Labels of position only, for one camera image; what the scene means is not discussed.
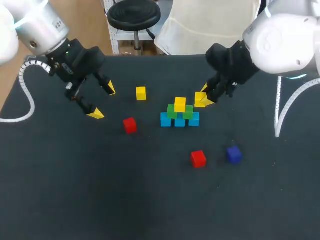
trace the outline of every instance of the stool seat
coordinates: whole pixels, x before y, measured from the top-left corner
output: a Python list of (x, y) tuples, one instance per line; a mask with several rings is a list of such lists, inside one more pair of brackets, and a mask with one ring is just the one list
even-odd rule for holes
[(115, 29), (135, 32), (156, 25), (161, 18), (161, 11), (153, 0), (124, 0), (109, 9), (107, 18)]

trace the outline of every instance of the stool leg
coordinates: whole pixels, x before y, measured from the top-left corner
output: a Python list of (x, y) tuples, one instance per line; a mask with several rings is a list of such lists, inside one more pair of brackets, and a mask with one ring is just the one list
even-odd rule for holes
[(139, 33), (137, 31), (134, 32), (134, 50), (138, 51), (138, 55), (142, 55), (142, 49), (140, 47), (139, 41)]

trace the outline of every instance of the green block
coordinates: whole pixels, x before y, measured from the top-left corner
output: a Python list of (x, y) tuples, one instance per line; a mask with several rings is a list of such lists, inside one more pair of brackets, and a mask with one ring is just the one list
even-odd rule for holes
[(177, 119), (178, 113), (175, 112), (175, 105), (174, 104), (168, 104), (168, 110), (166, 111), (167, 117), (169, 119)]
[(183, 113), (184, 120), (192, 120), (194, 118), (194, 106), (186, 106)]

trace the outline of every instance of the red block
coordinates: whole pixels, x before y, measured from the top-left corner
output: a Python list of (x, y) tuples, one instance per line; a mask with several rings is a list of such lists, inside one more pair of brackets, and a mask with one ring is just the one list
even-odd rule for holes
[(203, 151), (192, 152), (191, 161), (194, 168), (203, 168), (207, 164), (207, 159)]
[(138, 131), (136, 120), (133, 117), (123, 120), (123, 124), (127, 134), (133, 134)]

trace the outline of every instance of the blue block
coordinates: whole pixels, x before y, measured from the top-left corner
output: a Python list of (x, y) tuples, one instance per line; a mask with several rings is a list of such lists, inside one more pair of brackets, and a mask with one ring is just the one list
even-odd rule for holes
[(199, 127), (200, 125), (200, 113), (194, 112), (193, 119), (189, 120), (189, 127)]
[(242, 153), (237, 146), (229, 147), (226, 150), (226, 155), (231, 164), (238, 164), (243, 158)]
[(162, 112), (160, 114), (161, 127), (168, 128), (171, 127), (171, 119), (168, 118), (168, 114), (166, 112)]
[(184, 128), (186, 126), (186, 120), (184, 120), (184, 115), (179, 112), (178, 118), (174, 120), (174, 126), (176, 128)]

